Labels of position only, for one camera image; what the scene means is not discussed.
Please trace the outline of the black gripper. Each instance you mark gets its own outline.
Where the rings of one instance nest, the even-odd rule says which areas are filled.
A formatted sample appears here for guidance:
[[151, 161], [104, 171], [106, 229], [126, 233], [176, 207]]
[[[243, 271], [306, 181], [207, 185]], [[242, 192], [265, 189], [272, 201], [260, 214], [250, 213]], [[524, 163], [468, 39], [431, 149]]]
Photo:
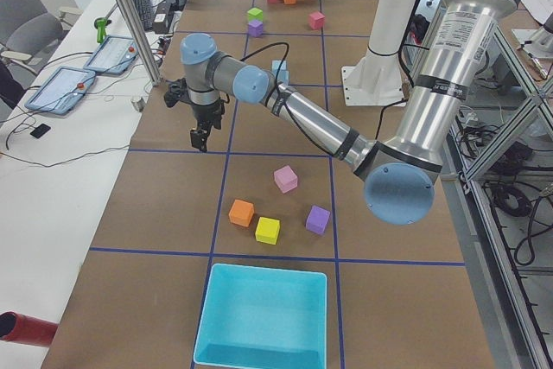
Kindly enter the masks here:
[[209, 105], [192, 104], [191, 107], [197, 123], [196, 128], [189, 132], [191, 146], [202, 153], [207, 153], [207, 141], [211, 129], [221, 129], [225, 103], [223, 100], [216, 100]]

